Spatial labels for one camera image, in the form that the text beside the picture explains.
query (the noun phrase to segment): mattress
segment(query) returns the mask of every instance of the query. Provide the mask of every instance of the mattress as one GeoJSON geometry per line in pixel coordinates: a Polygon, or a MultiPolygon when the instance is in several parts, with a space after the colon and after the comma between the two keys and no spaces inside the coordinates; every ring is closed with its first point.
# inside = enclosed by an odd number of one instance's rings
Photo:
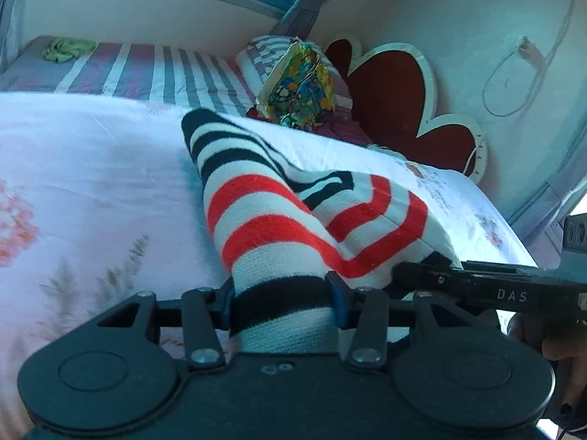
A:
{"type": "MultiPolygon", "coordinates": [[[[0,438],[30,426],[24,359],[141,290],[178,298],[228,273],[186,149],[187,108],[92,95],[0,93],[0,438]]],[[[338,140],[229,117],[300,168],[385,176],[428,204],[462,260],[535,266],[468,178],[338,140]]],[[[181,337],[162,345],[181,355],[181,337]]]]}
{"type": "Polygon", "coordinates": [[[234,61],[168,46],[100,43],[92,54],[57,64],[39,37],[0,76],[0,91],[69,92],[208,108],[244,116],[254,97],[234,61]]]}

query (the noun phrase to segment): striped pillow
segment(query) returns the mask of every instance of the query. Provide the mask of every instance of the striped pillow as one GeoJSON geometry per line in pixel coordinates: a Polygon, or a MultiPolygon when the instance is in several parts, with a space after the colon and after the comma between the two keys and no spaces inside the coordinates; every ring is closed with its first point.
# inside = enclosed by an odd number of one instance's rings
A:
{"type": "MultiPolygon", "coordinates": [[[[275,65],[294,41],[294,38],[288,36],[258,36],[248,43],[246,49],[241,54],[241,59],[247,60],[249,67],[250,63],[252,63],[261,82],[265,83],[275,65]]],[[[353,108],[353,101],[350,97],[348,86],[326,57],[324,51],[316,43],[310,41],[310,45],[320,55],[331,75],[336,95],[336,115],[344,119],[351,119],[350,111],[353,108]]]]}

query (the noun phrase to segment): striped sock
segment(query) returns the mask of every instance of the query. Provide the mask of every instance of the striped sock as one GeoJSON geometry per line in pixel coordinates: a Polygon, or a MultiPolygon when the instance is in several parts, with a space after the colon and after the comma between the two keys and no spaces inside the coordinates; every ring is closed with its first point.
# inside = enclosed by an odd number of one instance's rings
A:
{"type": "Polygon", "coordinates": [[[384,177],[307,172],[256,134],[198,110],[182,123],[209,232],[236,289],[233,335],[248,352],[333,352],[324,277],[385,287],[391,268],[439,252],[460,262],[426,204],[384,177]]]}

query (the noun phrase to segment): hand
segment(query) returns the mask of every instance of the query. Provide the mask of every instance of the hand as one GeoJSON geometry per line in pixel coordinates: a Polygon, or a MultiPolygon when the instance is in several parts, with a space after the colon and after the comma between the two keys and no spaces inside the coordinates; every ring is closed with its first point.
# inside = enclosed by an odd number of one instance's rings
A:
{"type": "MultiPolygon", "coordinates": [[[[523,318],[516,314],[508,324],[508,335],[526,342],[523,318]]],[[[587,384],[587,326],[580,321],[576,326],[542,342],[542,355],[550,361],[572,358],[570,377],[562,397],[563,404],[576,406],[587,384]]]]}

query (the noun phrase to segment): striped bedsheet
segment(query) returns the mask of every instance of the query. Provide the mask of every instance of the striped bedsheet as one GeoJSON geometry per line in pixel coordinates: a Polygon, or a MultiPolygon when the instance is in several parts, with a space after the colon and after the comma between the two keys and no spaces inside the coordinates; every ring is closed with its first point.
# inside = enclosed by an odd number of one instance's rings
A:
{"type": "Polygon", "coordinates": [[[34,40],[0,76],[0,91],[103,94],[244,116],[254,96],[234,63],[168,46],[100,43],[62,64],[40,55],[51,37],[34,40]]]}

